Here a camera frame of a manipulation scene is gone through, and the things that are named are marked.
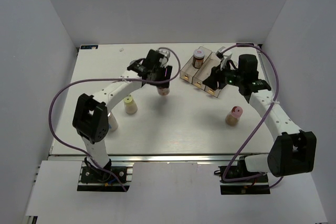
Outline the silver lid white bottle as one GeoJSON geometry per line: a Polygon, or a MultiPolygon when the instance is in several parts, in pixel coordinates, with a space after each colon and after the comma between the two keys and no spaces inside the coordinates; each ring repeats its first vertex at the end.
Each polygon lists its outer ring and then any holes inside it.
{"type": "Polygon", "coordinates": [[[108,113],[108,124],[110,132],[115,131],[119,126],[112,112],[108,113]]]}

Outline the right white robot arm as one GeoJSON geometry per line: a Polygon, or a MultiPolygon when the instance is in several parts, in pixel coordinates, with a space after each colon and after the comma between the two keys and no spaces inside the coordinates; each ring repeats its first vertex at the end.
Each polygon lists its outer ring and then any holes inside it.
{"type": "Polygon", "coordinates": [[[213,90],[226,85],[238,87],[239,93],[262,117],[274,140],[268,154],[240,158],[237,175],[231,175],[230,179],[247,182],[258,173],[272,173],[276,177],[309,173],[314,166],[316,136],[297,126],[281,105],[273,101],[275,93],[266,80],[259,78],[257,66],[256,56],[243,54],[238,57],[237,67],[229,62],[213,67],[203,81],[213,90]]]}

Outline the dark brown sauce jar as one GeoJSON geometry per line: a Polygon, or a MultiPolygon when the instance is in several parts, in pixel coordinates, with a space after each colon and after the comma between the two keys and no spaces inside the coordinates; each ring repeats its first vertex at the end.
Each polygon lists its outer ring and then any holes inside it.
{"type": "Polygon", "coordinates": [[[204,62],[204,58],[205,58],[204,50],[200,48],[196,49],[193,53],[193,62],[192,62],[193,67],[199,69],[204,62]]]}

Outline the orange label sauce jar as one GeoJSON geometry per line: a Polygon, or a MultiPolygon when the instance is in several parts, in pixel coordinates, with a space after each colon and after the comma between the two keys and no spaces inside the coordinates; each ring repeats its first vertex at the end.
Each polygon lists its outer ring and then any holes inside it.
{"type": "Polygon", "coordinates": [[[170,88],[157,87],[157,92],[161,96],[166,96],[170,93],[170,88]]]}

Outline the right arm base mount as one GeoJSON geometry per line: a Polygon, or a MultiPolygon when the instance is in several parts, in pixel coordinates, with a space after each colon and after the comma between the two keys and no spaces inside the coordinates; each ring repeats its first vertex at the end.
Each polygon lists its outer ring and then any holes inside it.
{"type": "MultiPolygon", "coordinates": [[[[224,181],[224,171],[227,166],[219,166],[214,171],[214,175],[219,177],[221,195],[267,195],[270,194],[269,181],[267,175],[248,180],[239,180],[236,182],[224,181]]],[[[228,169],[226,179],[243,178],[257,175],[256,172],[248,172],[245,162],[239,160],[234,162],[228,169]]]]}

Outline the pink lid spice bottle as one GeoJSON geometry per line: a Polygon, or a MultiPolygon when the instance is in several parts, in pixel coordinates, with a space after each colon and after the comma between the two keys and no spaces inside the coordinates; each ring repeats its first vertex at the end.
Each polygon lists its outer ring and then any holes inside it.
{"type": "Polygon", "coordinates": [[[226,115],[225,122],[229,126],[235,126],[238,124],[240,117],[243,113],[243,109],[239,106],[234,106],[231,111],[226,115]]]}

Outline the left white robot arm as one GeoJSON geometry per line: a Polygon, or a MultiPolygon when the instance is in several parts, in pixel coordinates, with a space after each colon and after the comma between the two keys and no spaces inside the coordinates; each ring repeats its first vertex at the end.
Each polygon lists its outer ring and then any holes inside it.
{"type": "Polygon", "coordinates": [[[133,61],[119,80],[94,93],[82,94],[72,121],[73,127],[85,143],[89,153],[87,165],[93,167],[93,176],[101,182],[110,178],[111,161],[106,151],[105,137],[118,128],[112,109],[132,92],[150,84],[161,95],[169,93],[173,67],[168,65],[167,49],[149,50],[143,60],[133,61]]]}

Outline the yellow lid spice bottle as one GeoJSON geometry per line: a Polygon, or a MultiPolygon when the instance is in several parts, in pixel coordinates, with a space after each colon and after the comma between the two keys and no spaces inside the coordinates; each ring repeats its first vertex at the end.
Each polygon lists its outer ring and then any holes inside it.
{"type": "Polygon", "coordinates": [[[136,104],[134,98],[131,95],[125,97],[123,99],[123,102],[124,102],[125,112],[128,115],[133,115],[137,112],[137,110],[138,110],[137,104],[136,104]]]}

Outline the right clear organizer bin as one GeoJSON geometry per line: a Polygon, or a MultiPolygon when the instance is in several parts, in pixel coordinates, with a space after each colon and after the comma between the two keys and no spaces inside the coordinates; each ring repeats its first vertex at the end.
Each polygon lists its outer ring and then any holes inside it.
{"type": "Polygon", "coordinates": [[[208,86],[205,86],[205,92],[208,93],[209,95],[212,95],[213,97],[216,97],[216,98],[218,98],[221,91],[222,91],[221,89],[214,90],[214,89],[212,89],[208,86]]]}

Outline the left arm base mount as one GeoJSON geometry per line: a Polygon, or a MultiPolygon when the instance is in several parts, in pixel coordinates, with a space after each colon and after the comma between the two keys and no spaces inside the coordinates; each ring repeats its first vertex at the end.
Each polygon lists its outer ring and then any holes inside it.
{"type": "Polygon", "coordinates": [[[132,180],[133,168],[113,166],[111,161],[104,167],[104,169],[108,168],[115,176],[96,168],[85,158],[80,169],[77,191],[127,192],[132,180]]]}

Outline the middle clear organizer bin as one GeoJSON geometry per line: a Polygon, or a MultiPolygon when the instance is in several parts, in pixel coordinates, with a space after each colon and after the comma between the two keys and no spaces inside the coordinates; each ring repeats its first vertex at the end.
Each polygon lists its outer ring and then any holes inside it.
{"type": "Polygon", "coordinates": [[[203,81],[209,77],[211,74],[211,69],[220,64],[220,60],[217,58],[214,52],[212,52],[209,57],[205,60],[201,68],[193,77],[192,84],[197,88],[202,90],[206,89],[206,85],[203,84],[203,81]]]}

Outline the left blue table sticker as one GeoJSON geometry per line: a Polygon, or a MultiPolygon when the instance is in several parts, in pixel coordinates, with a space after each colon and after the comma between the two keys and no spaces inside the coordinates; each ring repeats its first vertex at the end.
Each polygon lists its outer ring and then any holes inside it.
{"type": "Polygon", "coordinates": [[[80,50],[95,50],[98,48],[98,45],[81,45],[80,50]]]}

